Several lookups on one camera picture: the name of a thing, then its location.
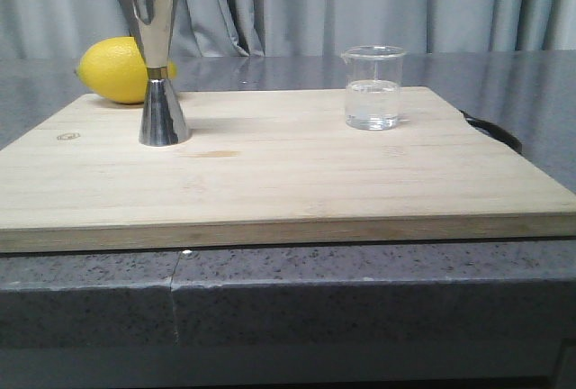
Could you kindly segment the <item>glass measuring beaker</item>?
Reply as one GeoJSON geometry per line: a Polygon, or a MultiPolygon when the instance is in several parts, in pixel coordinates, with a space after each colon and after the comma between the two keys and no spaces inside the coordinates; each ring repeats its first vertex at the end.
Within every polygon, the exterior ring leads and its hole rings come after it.
{"type": "Polygon", "coordinates": [[[346,64],[345,119],[352,128],[387,131],[400,117],[401,80],[406,51],[367,45],[341,54],[346,64]]]}

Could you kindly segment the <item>steel double jigger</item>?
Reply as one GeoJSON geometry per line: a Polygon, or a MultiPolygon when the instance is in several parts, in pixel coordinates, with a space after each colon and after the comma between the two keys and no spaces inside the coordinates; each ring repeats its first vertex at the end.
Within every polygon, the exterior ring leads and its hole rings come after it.
{"type": "Polygon", "coordinates": [[[151,147],[182,143],[191,137],[191,131],[168,76],[177,0],[118,2],[148,77],[139,142],[151,147]]]}

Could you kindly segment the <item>wooden cutting board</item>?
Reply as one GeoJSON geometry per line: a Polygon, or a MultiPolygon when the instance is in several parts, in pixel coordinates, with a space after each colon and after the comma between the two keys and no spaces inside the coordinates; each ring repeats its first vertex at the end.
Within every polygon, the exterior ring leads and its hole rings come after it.
{"type": "Polygon", "coordinates": [[[359,131],[333,90],[184,93],[192,138],[83,95],[1,152],[4,252],[571,236],[575,196],[425,87],[359,131]]]}

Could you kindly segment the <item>yellow lemon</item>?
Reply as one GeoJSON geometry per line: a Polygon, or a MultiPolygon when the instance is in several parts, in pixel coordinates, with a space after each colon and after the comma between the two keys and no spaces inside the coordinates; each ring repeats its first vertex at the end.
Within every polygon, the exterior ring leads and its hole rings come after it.
{"type": "Polygon", "coordinates": [[[131,36],[113,37],[91,46],[80,59],[76,76],[94,93],[116,103],[144,102],[147,68],[131,36]]]}

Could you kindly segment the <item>grey curtain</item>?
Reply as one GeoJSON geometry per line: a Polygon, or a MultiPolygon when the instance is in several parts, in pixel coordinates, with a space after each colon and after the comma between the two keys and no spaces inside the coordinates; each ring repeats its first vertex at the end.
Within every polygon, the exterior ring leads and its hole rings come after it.
{"type": "MultiPolygon", "coordinates": [[[[3,59],[77,58],[125,34],[117,0],[1,0],[3,59]]],[[[179,56],[571,50],[575,0],[178,0],[179,56]]]]}

